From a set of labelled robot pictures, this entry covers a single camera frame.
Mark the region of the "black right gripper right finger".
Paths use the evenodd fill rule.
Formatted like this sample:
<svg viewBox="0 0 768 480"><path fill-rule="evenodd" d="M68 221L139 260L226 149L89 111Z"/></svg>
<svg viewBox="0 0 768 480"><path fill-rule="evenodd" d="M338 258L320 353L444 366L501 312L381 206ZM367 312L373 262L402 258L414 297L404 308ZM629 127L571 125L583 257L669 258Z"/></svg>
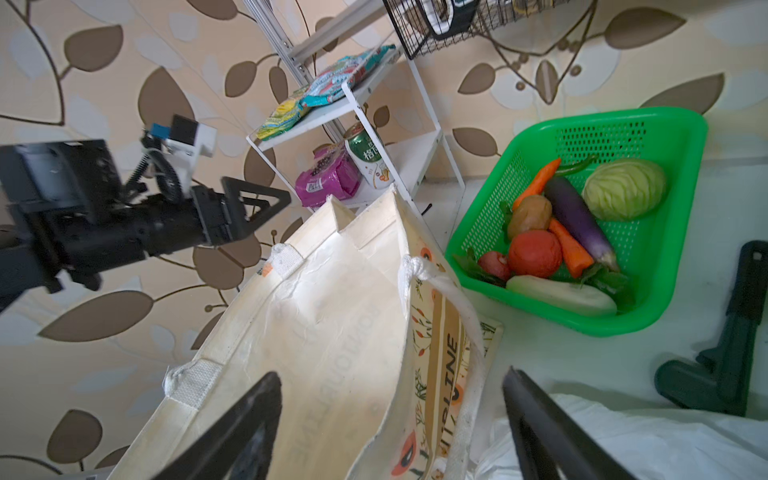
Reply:
<svg viewBox="0 0 768 480"><path fill-rule="evenodd" d="M631 479L524 371L502 383L512 439L524 479Z"/></svg>

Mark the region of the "teal fruit candy bag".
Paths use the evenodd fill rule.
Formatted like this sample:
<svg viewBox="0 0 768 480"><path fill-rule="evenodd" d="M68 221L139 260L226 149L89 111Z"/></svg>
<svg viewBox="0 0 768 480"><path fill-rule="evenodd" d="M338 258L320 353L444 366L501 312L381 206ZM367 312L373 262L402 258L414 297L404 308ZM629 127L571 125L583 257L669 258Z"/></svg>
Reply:
<svg viewBox="0 0 768 480"><path fill-rule="evenodd" d="M356 87L390 52L394 44L382 45L357 55L345 56L321 72L308 86L301 100L307 108L332 104L345 96L343 84Z"/></svg>

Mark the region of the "purple snack bag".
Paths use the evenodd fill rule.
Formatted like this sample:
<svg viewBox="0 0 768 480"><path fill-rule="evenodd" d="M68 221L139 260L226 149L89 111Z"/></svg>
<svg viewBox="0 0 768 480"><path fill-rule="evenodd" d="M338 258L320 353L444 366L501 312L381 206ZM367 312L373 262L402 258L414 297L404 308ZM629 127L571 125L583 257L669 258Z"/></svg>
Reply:
<svg viewBox="0 0 768 480"><path fill-rule="evenodd" d="M302 172L295 184L296 195L307 208L321 206L329 195L352 198L362 182L361 174L344 145L321 151L313 166Z"/></svg>

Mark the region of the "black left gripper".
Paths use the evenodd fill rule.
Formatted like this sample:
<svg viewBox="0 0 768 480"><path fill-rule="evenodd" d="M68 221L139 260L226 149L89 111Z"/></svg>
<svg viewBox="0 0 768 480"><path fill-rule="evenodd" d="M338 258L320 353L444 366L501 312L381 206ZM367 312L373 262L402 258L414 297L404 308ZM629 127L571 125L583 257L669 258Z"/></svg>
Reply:
<svg viewBox="0 0 768 480"><path fill-rule="evenodd" d="M55 245L62 268L79 276L97 275L148 257L212 245L222 237L225 213L232 236L248 236L292 201L288 191L222 177L224 195L195 186L192 196L172 203L156 194L144 201L118 207L105 222L83 217L55 222Z"/></svg>

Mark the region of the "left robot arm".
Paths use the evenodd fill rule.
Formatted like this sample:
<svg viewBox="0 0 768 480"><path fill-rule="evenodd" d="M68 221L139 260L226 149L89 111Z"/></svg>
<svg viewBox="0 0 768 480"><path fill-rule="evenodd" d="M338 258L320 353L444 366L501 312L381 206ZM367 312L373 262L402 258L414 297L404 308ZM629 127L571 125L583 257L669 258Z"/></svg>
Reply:
<svg viewBox="0 0 768 480"><path fill-rule="evenodd" d="M223 190L184 194L161 152L159 193L140 177L123 184L103 140L4 145L1 187L13 220L1 242L1 307L26 291L57 293L58 278L91 291L103 272L195 246L218 247L252 235L291 203L285 190L224 176Z"/></svg>

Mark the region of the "green white drink can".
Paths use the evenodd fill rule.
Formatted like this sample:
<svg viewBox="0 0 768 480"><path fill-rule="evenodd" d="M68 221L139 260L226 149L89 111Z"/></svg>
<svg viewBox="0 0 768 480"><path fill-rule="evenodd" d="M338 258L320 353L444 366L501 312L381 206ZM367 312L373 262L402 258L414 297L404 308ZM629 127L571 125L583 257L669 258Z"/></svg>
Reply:
<svg viewBox="0 0 768 480"><path fill-rule="evenodd" d="M344 143L363 179L372 188L385 189L393 182L388 166L361 122L356 122L345 132Z"/></svg>

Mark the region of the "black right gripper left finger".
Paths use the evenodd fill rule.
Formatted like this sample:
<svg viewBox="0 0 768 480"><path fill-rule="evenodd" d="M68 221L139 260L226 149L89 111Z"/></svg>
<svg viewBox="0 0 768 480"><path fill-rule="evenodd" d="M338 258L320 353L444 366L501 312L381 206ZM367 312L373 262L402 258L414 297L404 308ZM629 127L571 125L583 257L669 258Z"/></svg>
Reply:
<svg viewBox="0 0 768 480"><path fill-rule="evenodd" d="M282 383L266 373L157 479L265 479L282 412Z"/></svg>

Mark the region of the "cream floral tote bag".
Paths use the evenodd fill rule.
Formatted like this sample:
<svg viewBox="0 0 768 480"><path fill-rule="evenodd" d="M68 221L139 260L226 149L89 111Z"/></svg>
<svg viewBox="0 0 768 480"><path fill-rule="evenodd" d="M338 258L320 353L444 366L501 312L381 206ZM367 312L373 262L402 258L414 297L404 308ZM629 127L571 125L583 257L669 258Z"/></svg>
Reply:
<svg viewBox="0 0 768 480"><path fill-rule="evenodd" d="M233 475L236 405L275 422L270 479L466 479L500 323L477 314L395 190L328 198L250 280L112 471Z"/></svg>

